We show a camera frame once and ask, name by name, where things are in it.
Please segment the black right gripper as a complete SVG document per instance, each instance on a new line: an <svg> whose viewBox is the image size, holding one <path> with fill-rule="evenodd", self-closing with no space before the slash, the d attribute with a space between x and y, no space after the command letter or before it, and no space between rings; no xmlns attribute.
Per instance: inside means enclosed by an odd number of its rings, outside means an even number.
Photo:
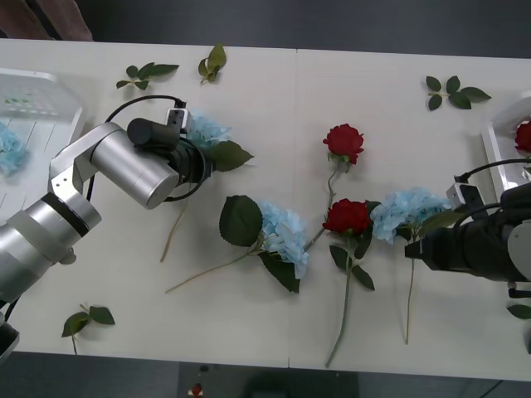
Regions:
<svg viewBox="0 0 531 398"><path fill-rule="evenodd" d="M404 247L408 259L422 260L431 270L447 272L471 272L469 262L465 259L464 235L470 223L453 227L436 227L427 232L421 240L413 241Z"/></svg>

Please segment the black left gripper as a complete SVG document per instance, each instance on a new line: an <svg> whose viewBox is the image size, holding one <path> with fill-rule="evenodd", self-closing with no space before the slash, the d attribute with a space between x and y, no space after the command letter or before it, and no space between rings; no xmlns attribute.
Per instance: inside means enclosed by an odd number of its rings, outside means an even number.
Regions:
<svg viewBox="0 0 531 398"><path fill-rule="evenodd" d="M168 156L170 167L179 174L182 183L200 184L212 175L212 160L207 150L187 139L180 139Z"/></svg>

